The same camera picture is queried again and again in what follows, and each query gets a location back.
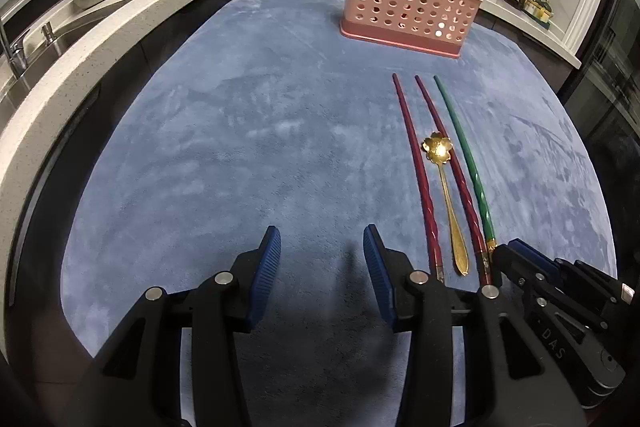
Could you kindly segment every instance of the green chopstick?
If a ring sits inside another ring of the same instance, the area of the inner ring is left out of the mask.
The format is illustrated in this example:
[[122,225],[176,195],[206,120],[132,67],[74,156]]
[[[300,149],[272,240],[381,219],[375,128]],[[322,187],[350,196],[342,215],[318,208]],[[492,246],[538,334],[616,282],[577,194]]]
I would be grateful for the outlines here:
[[462,153],[465,156],[466,167],[469,169],[469,174],[471,175],[471,181],[474,184],[474,191],[476,193],[476,199],[478,200],[478,207],[480,210],[480,219],[482,220],[482,230],[484,231],[484,240],[486,242],[486,249],[489,253],[494,251],[494,248],[497,246],[495,240],[495,231],[494,224],[491,220],[491,213],[489,212],[489,205],[486,202],[486,197],[484,196],[484,187],[482,187],[482,182],[480,181],[480,175],[478,174],[478,167],[476,167],[476,162],[474,160],[473,155],[471,154],[471,149],[469,148],[469,143],[466,141],[465,132],[460,125],[460,120],[458,119],[458,115],[456,115],[456,110],[453,107],[453,103],[447,94],[447,91],[444,89],[442,82],[438,78],[438,75],[435,74],[433,76],[436,84],[438,85],[438,89],[440,90],[440,94],[444,99],[444,103],[447,106],[447,110],[449,111],[449,116],[451,117],[451,121],[453,122],[453,127],[456,130],[456,134],[458,135],[458,141],[460,142],[460,148],[462,149]]

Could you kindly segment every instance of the ribbed blue pad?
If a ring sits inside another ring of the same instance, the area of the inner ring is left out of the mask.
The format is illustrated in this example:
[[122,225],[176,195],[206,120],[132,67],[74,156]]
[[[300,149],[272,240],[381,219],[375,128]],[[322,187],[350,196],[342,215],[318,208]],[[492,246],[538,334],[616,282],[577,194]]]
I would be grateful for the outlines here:
[[511,248],[511,250],[515,250],[525,259],[538,266],[540,268],[540,271],[543,271],[548,275],[548,279],[551,284],[558,288],[562,287],[562,277],[560,275],[560,270],[558,269],[558,266],[556,266],[548,257],[541,254],[533,247],[530,247],[521,239],[513,239],[509,242],[508,246],[509,248]]
[[369,276],[371,277],[373,291],[375,292],[376,300],[378,301],[380,315],[382,315],[383,320],[393,328],[398,321],[398,314],[396,314],[396,306],[394,302],[394,289],[391,284],[391,280],[389,279],[389,275],[386,272],[382,256],[380,255],[376,242],[373,239],[370,227],[371,225],[364,229],[364,236],[362,238],[364,257],[367,261],[367,267],[369,268]]
[[274,227],[249,288],[249,312],[246,320],[250,328],[262,320],[279,263],[280,230]]

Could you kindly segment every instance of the blue tablecloth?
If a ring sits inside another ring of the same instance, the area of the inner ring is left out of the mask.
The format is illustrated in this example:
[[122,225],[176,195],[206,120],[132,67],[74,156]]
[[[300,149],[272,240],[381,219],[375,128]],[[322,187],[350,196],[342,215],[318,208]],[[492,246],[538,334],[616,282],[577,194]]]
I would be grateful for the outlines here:
[[[236,335],[254,425],[393,425],[409,336],[391,334],[380,319],[364,227],[377,224],[389,248],[428,269],[393,72],[418,135],[435,127],[414,74],[455,142],[433,75],[446,83],[498,241],[521,237],[550,257],[615,273],[586,150],[516,44],[478,25],[458,60],[355,41],[338,32],[343,3],[234,0],[131,105],[91,174],[63,261],[65,315],[91,354],[147,287],[196,287],[276,225],[282,260],[265,318]],[[475,290],[475,261],[468,277],[454,272],[438,172],[426,168],[447,283]],[[448,168],[447,176],[471,251]]]

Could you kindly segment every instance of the silver screw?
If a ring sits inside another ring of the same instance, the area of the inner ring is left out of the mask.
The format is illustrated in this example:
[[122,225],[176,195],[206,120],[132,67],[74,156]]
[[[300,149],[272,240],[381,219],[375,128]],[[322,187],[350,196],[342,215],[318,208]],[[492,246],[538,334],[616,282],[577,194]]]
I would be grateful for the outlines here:
[[231,272],[216,273],[213,280],[218,284],[229,284],[234,279],[234,275]]
[[422,270],[416,270],[409,274],[409,280],[416,284],[424,284],[429,280],[429,276]]
[[500,290],[495,286],[488,284],[486,286],[482,286],[482,295],[484,295],[488,299],[495,299],[498,295],[500,295]]
[[162,288],[158,288],[158,286],[154,286],[153,288],[149,288],[145,292],[145,298],[148,301],[157,301],[162,297]]

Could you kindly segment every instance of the gold spoon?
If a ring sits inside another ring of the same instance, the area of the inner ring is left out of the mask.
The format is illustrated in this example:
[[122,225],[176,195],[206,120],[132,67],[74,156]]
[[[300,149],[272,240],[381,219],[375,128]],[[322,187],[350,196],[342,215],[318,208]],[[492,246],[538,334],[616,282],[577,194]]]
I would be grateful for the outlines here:
[[467,275],[469,273],[469,256],[468,253],[466,253],[465,239],[462,237],[460,225],[456,219],[456,214],[453,212],[449,186],[447,185],[443,168],[443,165],[451,159],[449,151],[452,148],[451,140],[439,132],[433,133],[431,137],[425,138],[422,142],[422,149],[427,153],[427,158],[431,163],[435,163],[438,166],[438,172],[440,173],[444,200],[445,203],[447,203],[447,212],[449,214],[451,248],[453,249],[453,258],[456,261],[456,267],[462,275]]

